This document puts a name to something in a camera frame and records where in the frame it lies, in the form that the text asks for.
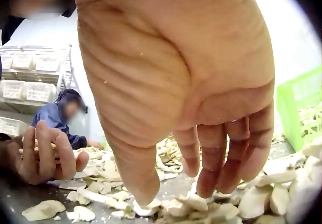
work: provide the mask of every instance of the finger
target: finger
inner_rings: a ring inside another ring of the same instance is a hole
[[[229,136],[229,151],[217,184],[217,190],[223,194],[231,193],[240,182],[241,161],[248,147],[249,120],[244,117],[225,126]]]
[[[37,172],[35,149],[35,128],[28,127],[23,136],[23,163],[18,171],[26,181],[31,184],[38,184],[44,181],[39,178]]]
[[[136,147],[109,134],[108,143],[126,188],[145,206],[156,196],[160,181],[155,170],[156,147]]]
[[[274,102],[249,116],[249,131],[249,146],[240,171],[240,177],[245,181],[258,175],[269,155],[274,132]]]
[[[19,172],[19,169],[22,165],[22,158],[19,153],[19,148],[20,148],[20,145],[16,142],[11,142],[7,146],[8,158],[9,158],[8,167],[13,169],[13,171],[17,173]]]
[[[224,124],[198,125],[198,137],[202,152],[202,170],[197,182],[197,193],[210,197],[216,186],[226,154],[227,134]]]
[[[36,136],[39,151],[39,175],[44,179],[53,177],[56,169],[55,153],[52,149],[50,129],[45,121],[36,125]]]
[[[81,172],[86,168],[90,156],[86,152],[81,152],[76,159],[76,171]]]
[[[199,172],[200,155],[197,127],[187,130],[176,130],[173,135],[182,154],[184,172],[190,177],[196,177]]]
[[[54,176],[57,179],[71,179],[76,174],[76,161],[68,137],[64,132],[57,131],[55,128],[50,129],[50,134],[56,144],[56,153],[60,157],[60,168],[56,168]]]

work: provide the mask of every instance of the wrinkled skin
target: wrinkled skin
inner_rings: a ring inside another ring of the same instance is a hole
[[[197,191],[231,192],[262,169],[274,128],[274,62],[254,0],[76,0],[100,121],[138,201],[159,190],[155,145],[174,133]],[[230,138],[224,164],[226,134]]]

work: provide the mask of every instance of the metal rack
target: metal rack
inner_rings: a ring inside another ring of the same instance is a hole
[[[4,80],[23,80],[28,82],[50,83],[56,86],[56,95],[61,90],[70,87],[74,80],[73,67],[71,63],[71,45],[68,48],[49,48],[43,46],[2,46],[0,55],[14,55],[18,52],[24,52],[34,55],[59,55],[64,60],[57,72],[39,71],[39,70],[15,70],[2,69],[2,79]],[[44,106],[45,103],[18,101],[0,98],[0,110],[14,111],[24,114],[34,114],[37,109]]]

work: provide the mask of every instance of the green plastic basket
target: green plastic basket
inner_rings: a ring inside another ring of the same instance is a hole
[[[322,135],[322,67],[308,71],[277,87],[277,110],[284,135],[297,152]]]

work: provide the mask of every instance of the table surface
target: table surface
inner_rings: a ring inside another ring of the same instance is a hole
[[[272,158],[279,158],[282,156],[289,155],[293,153],[292,147],[288,143],[277,143],[271,146],[270,156]],[[184,173],[181,173],[178,177],[174,179],[169,179],[161,183],[160,191],[157,198],[160,200],[170,200],[175,196],[180,194],[186,195],[190,190],[191,184],[193,182],[192,178],[189,178]],[[25,217],[21,215],[21,212],[25,209],[39,204],[41,201],[45,200],[58,200],[66,206],[66,211],[73,211],[73,207],[77,205],[76,202],[71,202],[66,199],[69,190],[59,189],[52,185],[27,185],[19,181],[14,176],[9,173],[1,173],[0,176],[0,202],[2,203],[7,215],[11,218],[12,223],[26,224],[30,223]],[[152,223],[153,218],[136,218],[134,220],[127,219],[117,219],[111,217],[111,212],[109,208],[104,206],[104,204],[91,202],[88,206],[96,214],[96,219],[91,223],[93,224],[145,224]],[[58,223],[71,223],[68,220],[66,213],[62,212],[58,214],[61,220],[41,220],[35,221],[35,224],[58,224]]]

